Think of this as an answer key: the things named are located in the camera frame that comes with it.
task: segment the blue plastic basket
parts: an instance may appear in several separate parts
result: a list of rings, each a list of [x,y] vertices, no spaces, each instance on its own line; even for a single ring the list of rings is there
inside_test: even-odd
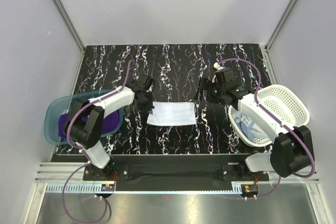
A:
[[[68,142],[66,139],[58,136],[59,117],[69,112],[72,104],[77,98],[84,98],[88,100],[91,98],[96,98],[101,95],[107,94],[111,91],[112,90],[105,89],[105,90],[96,90],[86,93],[74,94],[68,97],[58,98],[57,100],[52,102],[47,109],[46,117],[44,120],[44,136],[46,140],[54,145],[67,144]],[[120,116],[118,126],[113,131],[103,134],[102,136],[112,135],[119,130],[123,120],[122,108],[120,108],[119,110],[119,115]]]

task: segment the light blue cloth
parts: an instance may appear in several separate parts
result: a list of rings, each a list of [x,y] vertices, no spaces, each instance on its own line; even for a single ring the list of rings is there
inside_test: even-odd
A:
[[[268,138],[266,133],[247,115],[232,108],[232,117],[243,134],[254,143],[254,138]]]

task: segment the white cloth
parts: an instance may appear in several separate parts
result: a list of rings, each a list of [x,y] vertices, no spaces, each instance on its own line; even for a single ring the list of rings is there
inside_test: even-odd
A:
[[[193,102],[153,102],[155,109],[148,115],[147,124],[184,126],[196,124]]]

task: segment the black and white marble pattern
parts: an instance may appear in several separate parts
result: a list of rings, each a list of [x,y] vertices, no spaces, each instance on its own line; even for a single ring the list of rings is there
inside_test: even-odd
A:
[[[127,63],[133,59],[139,71],[156,80],[154,101],[187,102],[194,98],[201,76],[213,75],[211,66],[222,59],[250,60],[262,74],[262,86],[270,85],[258,44],[112,45],[88,46],[75,93],[114,89],[122,85]],[[229,62],[242,84],[255,88],[257,73],[243,62]],[[227,105],[205,101],[197,105],[197,125],[158,127],[147,125],[147,114],[134,106],[124,108],[118,133],[101,139],[109,154],[215,154],[263,152],[245,145],[234,133]],[[60,146],[58,154],[74,154]]]

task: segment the white label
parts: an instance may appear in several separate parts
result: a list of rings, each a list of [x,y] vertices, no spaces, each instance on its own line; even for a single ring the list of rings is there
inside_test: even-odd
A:
[[[246,127],[248,127],[251,124],[251,122],[245,116],[243,116],[241,120],[243,123],[245,123]]]

